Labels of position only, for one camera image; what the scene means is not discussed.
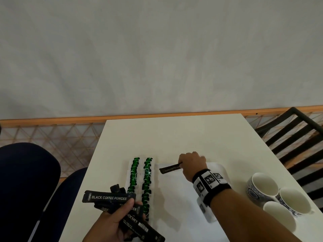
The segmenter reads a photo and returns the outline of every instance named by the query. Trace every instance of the barcode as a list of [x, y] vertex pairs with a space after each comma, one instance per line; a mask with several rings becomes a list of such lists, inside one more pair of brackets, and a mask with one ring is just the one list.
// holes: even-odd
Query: barcode
[[143, 230], [145, 230], [146, 232], [148, 232], [148, 228], [143, 225], [142, 223], [138, 223], [139, 227], [141, 227]]

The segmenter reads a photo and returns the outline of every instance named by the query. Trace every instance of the hand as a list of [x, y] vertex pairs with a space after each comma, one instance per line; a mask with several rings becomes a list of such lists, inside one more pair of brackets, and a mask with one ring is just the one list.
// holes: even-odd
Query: hand
[[184, 176], [190, 182], [192, 182], [192, 179], [197, 172], [207, 169], [205, 157], [200, 157], [197, 152], [180, 154], [178, 162], [182, 162], [180, 168], [183, 169]]
[[127, 215], [134, 204], [134, 199], [129, 199], [123, 206], [113, 214], [102, 212], [97, 221], [93, 224], [83, 242], [121, 242], [129, 237], [132, 232], [129, 230], [123, 233], [119, 228], [119, 222]]

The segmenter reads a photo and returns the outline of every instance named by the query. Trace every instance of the cup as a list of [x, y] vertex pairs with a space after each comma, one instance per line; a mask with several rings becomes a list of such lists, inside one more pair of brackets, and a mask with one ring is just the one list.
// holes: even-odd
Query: cup
[[270, 176], [257, 172], [248, 180], [246, 193], [252, 201], [276, 201], [276, 195], [279, 193], [279, 188], [277, 183]]
[[269, 201], [263, 205], [263, 210], [273, 216], [289, 231], [295, 232], [296, 221], [286, 207], [277, 202]]
[[295, 217], [313, 214], [309, 200], [294, 188], [283, 187], [276, 195], [277, 202], [286, 207]]

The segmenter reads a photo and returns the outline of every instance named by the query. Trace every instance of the chair backrest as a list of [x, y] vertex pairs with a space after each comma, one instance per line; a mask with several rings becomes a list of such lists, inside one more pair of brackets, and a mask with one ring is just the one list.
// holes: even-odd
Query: chair backrest
[[[306, 125], [302, 127], [300, 130], [296, 131], [294, 134], [292, 134], [289, 138], [278, 144], [275, 148], [272, 149], [274, 154], [278, 154], [300, 138], [304, 137], [306, 134], [308, 134], [312, 130], [316, 130], [316, 134], [313, 134], [311, 137], [309, 137], [304, 143], [297, 146], [295, 149], [291, 150], [284, 156], [282, 156], [279, 160], [282, 164], [286, 164], [287, 162], [293, 160], [300, 154], [304, 153], [305, 151], [309, 150], [313, 146], [317, 145], [323, 140], [323, 127], [317, 124], [315, 121], [307, 117], [305, 114], [300, 112], [298, 109], [292, 107], [289, 110], [287, 110], [284, 114], [276, 118], [275, 120], [271, 121], [270, 123], [261, 126], [255, 131], [258, 133], [258, 135], [263, 138], [265, 134], [274, 126], [277, 126], [281, 122], [285, 121], [292, 115], [296, 115], [297, 117], [294, 118], [290, 123], [288, 123], [286, 126], [284, 126], [280, 131], [278, 131], [274, 136], [272, 136], [269, 140], [266, 141], [267, 146], [271, 146], [274, 144], [277, 140], [279, 140], [281, 137], [283, 137], [285, 134], [287, 134], [289, 131], [291, 131], [293, 128], [298, 126], [300, 123], [305, 122]], [[306, 157], [304, 160], [301, 160], [300, 162], [296, 163], [294, 166], [288, 168], [288, 171], [290, 174], [294, 174], [298, 171], [301, 171], [302, 169], [320, 161], [323, 159], [323, 147], [321, 150], [317, 151], [316, 153], [310, 155], [309, 157]], [[323, 177], [323, 168], [304, 176], [298, 180], [296, 180], [301, 186], [305, 186], [306, 184], [309, 184], [311, 182], [314, 182], [320, 178]], [[323, 187], [311, 191], [308, 193], [309, 197], [312, 200], [319, 199], [323, 197]]]

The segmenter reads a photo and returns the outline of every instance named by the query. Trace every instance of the right hand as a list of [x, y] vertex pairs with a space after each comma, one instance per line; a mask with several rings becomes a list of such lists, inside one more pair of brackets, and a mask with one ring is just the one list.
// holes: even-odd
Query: right hand
[[197, 152], [180, 154], [178, 162], [182, 162], [180, 168], [183, 169], [184, 176], [190, 182], [192, 182], [192, 179], [197, 172], [207, 169], [205, 157], [200, 157]]

